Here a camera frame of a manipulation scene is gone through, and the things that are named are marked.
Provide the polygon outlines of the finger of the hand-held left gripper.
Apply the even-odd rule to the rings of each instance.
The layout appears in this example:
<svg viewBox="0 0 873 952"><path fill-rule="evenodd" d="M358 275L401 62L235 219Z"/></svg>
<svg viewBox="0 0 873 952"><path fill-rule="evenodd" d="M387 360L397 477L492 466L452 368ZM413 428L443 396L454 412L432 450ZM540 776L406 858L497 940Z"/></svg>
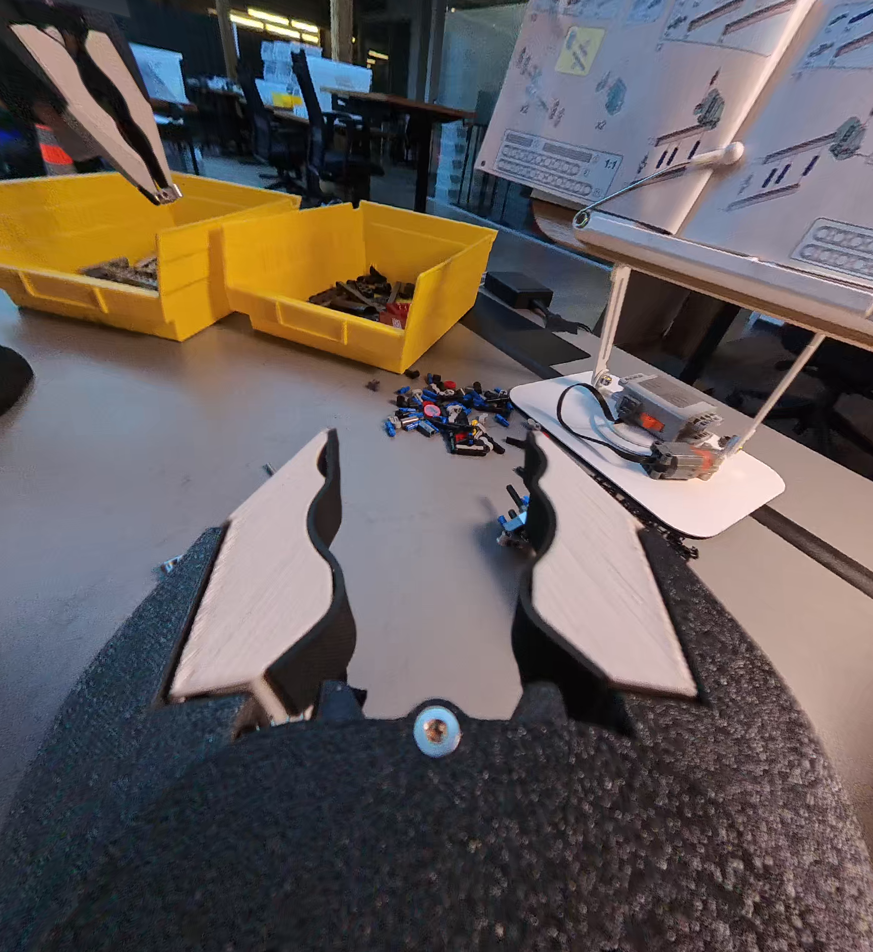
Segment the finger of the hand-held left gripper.
<svg viewBox="0 0 873 952"><path fill-rule="evenodd" d="M41 67L40 80L54 100L53 108L78 137L106 159L145 197L154 188L144 161L120 126L124 103L108 80L83 80L62 45L33 27L15 26L17 36Z"/></svg>
<svg viewBox="0 0 873 952"><path fill-rule="evenodd" d="M154 188L174 183L152 105L147 94L142 91L141 83L133 76L120 49L102 30L88 31L85 48L124 103L121 129L133 150L144 161Z"/></svg>

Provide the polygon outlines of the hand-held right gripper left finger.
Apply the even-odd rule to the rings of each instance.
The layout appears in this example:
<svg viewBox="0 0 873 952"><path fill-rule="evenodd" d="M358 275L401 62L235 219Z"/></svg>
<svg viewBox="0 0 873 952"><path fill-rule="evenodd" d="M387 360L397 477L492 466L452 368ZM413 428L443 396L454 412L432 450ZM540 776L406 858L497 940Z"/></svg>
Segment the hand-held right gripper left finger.
<svg viewBox="0 0 873 952"><path fill-rule="evenodd" d="M226 520L171 701L245 694L283 722L315 716L324 684L346 684L357 629L331 550L341 521L338 435L323 429Z"/></svg>

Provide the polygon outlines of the clear brick engine assembly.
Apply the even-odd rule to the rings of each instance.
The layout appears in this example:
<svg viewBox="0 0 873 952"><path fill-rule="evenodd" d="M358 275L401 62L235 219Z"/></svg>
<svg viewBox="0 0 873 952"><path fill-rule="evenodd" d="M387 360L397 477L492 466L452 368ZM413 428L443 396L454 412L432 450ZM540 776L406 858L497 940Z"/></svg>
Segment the clear brick engine assembly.
<svg viewBox="0 0 873 952"><path fill-rule="evenodd" d="M499 536L497 543L502 547L529 550L533 547L527 531L528 507L530 496L517 490L513 484L505 487L513 506L498 517Z"/></svg>

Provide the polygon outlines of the yellow plastic bin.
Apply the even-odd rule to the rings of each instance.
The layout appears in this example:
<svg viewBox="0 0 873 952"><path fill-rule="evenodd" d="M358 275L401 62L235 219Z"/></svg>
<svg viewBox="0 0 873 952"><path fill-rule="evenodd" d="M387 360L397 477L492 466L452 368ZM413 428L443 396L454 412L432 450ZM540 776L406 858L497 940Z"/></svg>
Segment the yellow plastic bin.
<svg viewBox="0 0 873 952"><path fill-rule="evenodd" d="M472 309L498 235L373 202L270 213L221 234L230 307L254 330L394 373L417 363ZM403 326L311 301L371 268L414 285Z"/></svg>
<svg viewBox="0 0 873 952"><path fill-rule="evenodd" d="M175 173L155 206L119 173L0 181L0 290L19 307L183 342L230 313L224 226L297 212L300 197ZM158 292L79 275L157 255Z"/></svg>

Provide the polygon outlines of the pile of silver beam parts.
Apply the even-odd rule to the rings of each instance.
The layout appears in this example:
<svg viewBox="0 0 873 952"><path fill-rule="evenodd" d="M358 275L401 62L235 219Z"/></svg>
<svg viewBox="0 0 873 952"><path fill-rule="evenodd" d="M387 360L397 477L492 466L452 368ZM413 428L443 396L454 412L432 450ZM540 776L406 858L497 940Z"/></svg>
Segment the pile of silver beam parts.
<svg viewBox="0 0 873 952"><path fill-rule="evenodd" d="M158 292L157 255L130 260L115 257L80 268L79 275L101 281L121 284L148 292Z"/></svg>

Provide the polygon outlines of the pile of mixed brick parts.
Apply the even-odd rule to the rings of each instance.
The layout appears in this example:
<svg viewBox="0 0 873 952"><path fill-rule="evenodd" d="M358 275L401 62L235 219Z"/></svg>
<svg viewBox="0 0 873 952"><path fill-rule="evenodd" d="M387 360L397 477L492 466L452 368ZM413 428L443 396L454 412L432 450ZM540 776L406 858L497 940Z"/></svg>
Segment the pile of mixed brick parts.
<svg viewBox="0 0 873 952"><path fill-rule="evenodd" d="M459 458L481 459L504 455L508 447L525 448L526 438L510 433L516 410L508 388L479 381L459 384L416 368L403 376L406 382L395 387L379 426L387 438L417 433Z"/></svg>

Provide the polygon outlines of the building instruction booklet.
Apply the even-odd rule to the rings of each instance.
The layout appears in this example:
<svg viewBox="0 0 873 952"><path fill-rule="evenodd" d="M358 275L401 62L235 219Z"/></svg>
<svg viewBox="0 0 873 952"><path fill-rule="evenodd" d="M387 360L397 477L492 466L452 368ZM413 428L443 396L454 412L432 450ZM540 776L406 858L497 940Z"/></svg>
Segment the building instruction booklet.
<svg viewBox="0 0 873 952"><path fill-rule="evenodd" d="M532 2L478 167L873 286L873 2Z"/></svg>

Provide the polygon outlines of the orange traffic cone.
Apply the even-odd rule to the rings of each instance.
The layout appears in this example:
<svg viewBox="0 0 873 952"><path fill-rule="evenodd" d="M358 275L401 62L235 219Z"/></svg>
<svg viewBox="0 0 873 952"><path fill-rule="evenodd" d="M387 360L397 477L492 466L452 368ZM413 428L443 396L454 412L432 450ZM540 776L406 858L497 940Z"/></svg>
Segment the orange traffic cone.
<svg viewBox="0 0 873 952"><path fill-rule="evenodd" d="M48 125L35 125L40 157L48 177L72 175L73 161Z"/></svg>

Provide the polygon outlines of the pile of black pins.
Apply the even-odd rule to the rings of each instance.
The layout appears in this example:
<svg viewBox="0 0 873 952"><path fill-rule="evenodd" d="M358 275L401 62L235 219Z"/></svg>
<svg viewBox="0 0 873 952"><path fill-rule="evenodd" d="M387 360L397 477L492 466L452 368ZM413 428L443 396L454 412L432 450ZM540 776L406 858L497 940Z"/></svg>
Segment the pile of black pins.
<svg viewBox="0 0 873 952"><path fill-rule="evenodd" d="M668 543L668 546L681 556L685 562L696 560L699 552L696 546L687 542L684 534L673 530L670 526L653 515L644 505L631 495L621 490L601 473L592 474L593 479L621 506L632 515L646 530L651 530Z"/></svg>

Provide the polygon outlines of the black office chair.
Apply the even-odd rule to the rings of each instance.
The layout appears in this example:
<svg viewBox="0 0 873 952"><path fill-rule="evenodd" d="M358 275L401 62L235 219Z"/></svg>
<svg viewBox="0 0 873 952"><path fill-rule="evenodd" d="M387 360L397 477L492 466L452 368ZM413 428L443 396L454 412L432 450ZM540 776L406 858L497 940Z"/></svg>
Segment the black office chair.
<svg viewBox="0 0 873 952"><path fill-rule="evenodd" d="M329 183L340 193L338 201L357 208L370 199L371 179L383 175L382 167L371 157L370 127L363 117L324 112L307 55L303 51L292 52L291 63L309 124L304 195L311 206L329 204L332 198L322 188Z"/></svg>
<svg viewBox="0 0 873 952"><path fill-rule="evenodd" d="M297 122L279 122L264 105L252 68L239 65L238 76L245 99L244 111L251 129L252 155L275 170L268 188L304 195L307 191L307 135Z"/></svg>

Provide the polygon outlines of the grey motor brick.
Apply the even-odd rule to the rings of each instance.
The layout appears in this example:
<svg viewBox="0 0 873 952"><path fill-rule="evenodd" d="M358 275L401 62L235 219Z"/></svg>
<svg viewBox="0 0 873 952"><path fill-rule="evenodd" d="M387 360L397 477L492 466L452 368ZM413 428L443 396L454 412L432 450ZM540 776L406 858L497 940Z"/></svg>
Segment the grey motor brick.
<svg viewBox="0 0 873 952"><path fill-rule="evenodd" d="M703 394L655 374L619 378L616 420L651 438L645 472L660 481L709 481L732 441L717 433L723 417Z"/></svg>

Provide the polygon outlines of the stack of white boxes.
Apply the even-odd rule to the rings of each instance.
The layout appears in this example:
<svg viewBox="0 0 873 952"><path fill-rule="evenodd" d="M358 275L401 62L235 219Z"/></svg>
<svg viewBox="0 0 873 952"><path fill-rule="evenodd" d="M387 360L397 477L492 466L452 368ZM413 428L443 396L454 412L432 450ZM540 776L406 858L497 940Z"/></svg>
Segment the stack of white boxes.
<svg viewBox="0 0 873 952"><path fill-rule="evenodd" d="M263 78L255 79L261 100L269 108L286 109L300 118L307 118L300 84L292 70L291 54L303 52L308 60L309 73L324 113L332 109L330 89L357 92L371 90L371 69L348 65L324 58L321 49L283 41L262 42Z"/></svg>

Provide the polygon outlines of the background wooden table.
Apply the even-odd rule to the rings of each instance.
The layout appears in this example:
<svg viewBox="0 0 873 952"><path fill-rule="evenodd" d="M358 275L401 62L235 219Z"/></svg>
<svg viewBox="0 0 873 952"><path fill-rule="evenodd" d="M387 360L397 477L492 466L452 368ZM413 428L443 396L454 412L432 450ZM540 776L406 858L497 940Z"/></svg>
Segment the background wooden table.
<svg viewBox="0 0 873 952"><path fill-rule="evenodd" d="M334 87L321 87L320 90L328 93L332 97L332 102L340 102L340 109L345 113L359 114L368 119L407 117L409 140L417 148L414 210L427 213L434 129L437 125L472 121L476 114L441 104L408 99L392 93Z"/></svg>

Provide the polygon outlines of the pile of black brick parts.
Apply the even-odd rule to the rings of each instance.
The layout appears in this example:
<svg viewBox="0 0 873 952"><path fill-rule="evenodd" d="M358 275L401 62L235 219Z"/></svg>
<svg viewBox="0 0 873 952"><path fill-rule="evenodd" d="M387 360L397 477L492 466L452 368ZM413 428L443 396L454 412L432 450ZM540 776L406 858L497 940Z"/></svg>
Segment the pile of black brick parts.
<svg viewBox="0 0 873 952"><path fill-rule="evenodd" d="M394 281L371 267L356 279L337 281L308 298L308 303L362 318L386 327L404 329L416 293L411 282Z"/></svg>

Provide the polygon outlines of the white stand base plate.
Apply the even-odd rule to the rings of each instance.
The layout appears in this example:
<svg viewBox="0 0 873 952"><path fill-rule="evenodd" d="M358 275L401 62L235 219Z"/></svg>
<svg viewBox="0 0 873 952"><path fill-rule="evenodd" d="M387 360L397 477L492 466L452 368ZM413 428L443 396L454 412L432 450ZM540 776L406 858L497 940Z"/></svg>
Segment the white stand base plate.
<svg viewBox="0 0 873 952"><path fill-rule="evenodd" d="M782 477L740 450L706 482L660 481L617 453L578 437L605 440L603 413L582 384L589 371L511 389L515 407L582 463L601 473L653 515L687 537L709 539L784 493Z"/></svg>

